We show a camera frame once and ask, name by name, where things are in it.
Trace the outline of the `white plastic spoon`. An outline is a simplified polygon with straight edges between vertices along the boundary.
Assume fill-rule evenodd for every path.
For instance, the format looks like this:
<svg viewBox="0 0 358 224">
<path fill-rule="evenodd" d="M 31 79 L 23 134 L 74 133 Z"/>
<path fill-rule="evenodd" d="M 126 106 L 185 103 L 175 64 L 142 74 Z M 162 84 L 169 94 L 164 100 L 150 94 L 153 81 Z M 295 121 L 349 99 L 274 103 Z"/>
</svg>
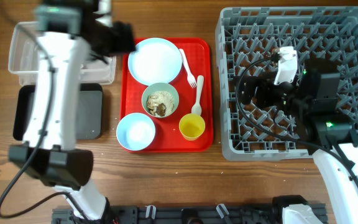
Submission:
<svg viewBox="0 0 358 224">
<path fill-rule="evenodd" d="M 191 108 L 191 112 L 193 114 L 201 115 L 201 113 L 202 113 L 200 101 L 201 101 L 201 93 L 202 93 L 202 89 L 203 89 L 203 83 L 204 83 L 204 76 L 199 75 L 197 78 L 196 100 L 195 100 L 194 105 Z"/>
</svg>

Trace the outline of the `yellow plastic cup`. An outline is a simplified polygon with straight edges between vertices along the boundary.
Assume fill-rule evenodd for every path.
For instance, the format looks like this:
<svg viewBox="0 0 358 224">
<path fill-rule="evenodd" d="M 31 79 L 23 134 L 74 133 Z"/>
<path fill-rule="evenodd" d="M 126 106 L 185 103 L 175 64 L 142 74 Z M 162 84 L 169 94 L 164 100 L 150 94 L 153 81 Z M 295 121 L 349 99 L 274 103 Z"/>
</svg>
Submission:
<svg viewBox="0 0 358 224">
<path fill-rule="evenodd" d="M 206 123 L 198 114 L 186 114 L 179 122 L 179 130 L 182 136 L 188 141 L 198 139 L 204 133 L 205 128 Z"/>
</svg>

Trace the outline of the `large light blue plate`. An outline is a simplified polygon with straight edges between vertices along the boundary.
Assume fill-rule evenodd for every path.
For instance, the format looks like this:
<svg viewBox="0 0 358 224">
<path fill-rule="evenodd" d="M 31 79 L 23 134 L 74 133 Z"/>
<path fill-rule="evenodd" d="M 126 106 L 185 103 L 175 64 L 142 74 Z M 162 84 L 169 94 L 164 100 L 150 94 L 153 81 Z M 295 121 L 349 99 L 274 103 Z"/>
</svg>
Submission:
<svg viewBox="0 0 358 224">
<path fill-rule="evenodd" d="M 170 83 L 181 71 L 183 60 L 179 48 L 167 39 L 148 38 L 135 46 L 129 54 L 128 69 L 139 83 Z"/>
</svg>

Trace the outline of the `green bowl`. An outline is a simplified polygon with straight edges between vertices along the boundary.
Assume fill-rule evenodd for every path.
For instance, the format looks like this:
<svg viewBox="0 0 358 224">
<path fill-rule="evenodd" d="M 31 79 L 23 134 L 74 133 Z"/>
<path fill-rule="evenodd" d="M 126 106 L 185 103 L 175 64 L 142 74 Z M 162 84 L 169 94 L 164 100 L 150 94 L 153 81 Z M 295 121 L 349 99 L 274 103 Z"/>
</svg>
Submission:
<svg viewBox="0 0 358 224">
<path fill-rule="evenodd" d="M 168 83 L 154 83 L 145 89 L 145 91 L 142 94 L 142 106 L 143 106 L 145 112 L 148 113 L 149 115 L 151 115 L 147 111 L 146 101 L 147 101 L 147 97 L 156 91 L 167 91 L 173 95 L 173 97 L 175 99 L 175 104 L 176 104 L 175 109 L 174 109 L 174 112 L 175 112 L 179 105 L 179 94 L 178 94 L 177 90 L 171 84 L 168 84 Z"/>
</svg>

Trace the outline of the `food scraps and rice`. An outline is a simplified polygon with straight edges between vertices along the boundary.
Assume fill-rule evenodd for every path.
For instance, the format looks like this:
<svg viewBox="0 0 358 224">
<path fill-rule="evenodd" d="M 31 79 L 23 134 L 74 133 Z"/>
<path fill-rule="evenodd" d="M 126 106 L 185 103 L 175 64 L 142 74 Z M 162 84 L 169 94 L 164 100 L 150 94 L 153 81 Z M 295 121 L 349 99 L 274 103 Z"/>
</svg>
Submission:
<svg viewBox="0 0 358 224">
<path fill-rule="evenodd" d="M 147 111 L 158 118 L 171 115 L 175 109 L 175 99 L 167 91 L 156 91 L 147 97 Z"/>
</svg>

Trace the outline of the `small light blue bowl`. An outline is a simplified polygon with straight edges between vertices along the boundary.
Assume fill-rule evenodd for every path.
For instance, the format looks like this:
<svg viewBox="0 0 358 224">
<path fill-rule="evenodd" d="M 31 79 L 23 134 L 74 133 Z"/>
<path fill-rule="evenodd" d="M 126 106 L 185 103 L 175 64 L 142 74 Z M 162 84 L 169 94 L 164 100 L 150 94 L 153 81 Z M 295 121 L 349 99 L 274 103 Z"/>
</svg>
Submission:
<svg viewBox="0 0 358 224">
<path fill-rule="evenodd" d="M 129 151 L 141 151 L 148 147 L 156 134 L 152 119 L 143 113 L 125 115 L 117 125 L 119 144 Z"/>
</svg>

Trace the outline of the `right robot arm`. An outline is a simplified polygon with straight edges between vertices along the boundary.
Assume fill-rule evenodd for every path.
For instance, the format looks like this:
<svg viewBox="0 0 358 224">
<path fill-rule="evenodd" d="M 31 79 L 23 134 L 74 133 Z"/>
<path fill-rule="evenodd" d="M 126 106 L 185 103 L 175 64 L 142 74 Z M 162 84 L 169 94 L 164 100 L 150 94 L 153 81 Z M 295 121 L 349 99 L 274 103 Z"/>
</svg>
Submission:
<svg viewBox="0 0 358 224">
<path fill-rule="evenodd" d="M 323 177 L 338 223 L 358 223 L 358 135 L 347 115 L 337 111 L 337 88 L 341 77 L 335 62 L 323 58 L 305 60 L 297 80 L 279 80 L 276 72 L 236 77 L 236 105 L 255 129 L 306 146 Z M 297 139 L 282 136 L 252 121 L 244 109 L 256 99 L 259 108 L 276 106 L 296 119 Z"/>
</svg>

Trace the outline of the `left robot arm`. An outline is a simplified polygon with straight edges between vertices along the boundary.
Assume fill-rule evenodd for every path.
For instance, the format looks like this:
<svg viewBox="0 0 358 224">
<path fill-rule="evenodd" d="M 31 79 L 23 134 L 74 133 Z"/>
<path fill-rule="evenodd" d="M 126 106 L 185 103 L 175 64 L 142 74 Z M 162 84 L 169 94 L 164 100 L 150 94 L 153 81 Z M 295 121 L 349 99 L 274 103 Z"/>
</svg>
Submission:
<svg viewBox="0 0 358 224">
<path fill-rule="evenodd" d="M 22 143 L 9 148 L 20 174 L 71 205 L 77 223 L 112 223 L 108 199 L 91 179 L 94 157 L 76 148 L 80 70 L 91 60 L 135 50 L 132 27 L 113 21 L 110 1 L 42 1 L 35 9 L 39 72 Z"/>
</svg>

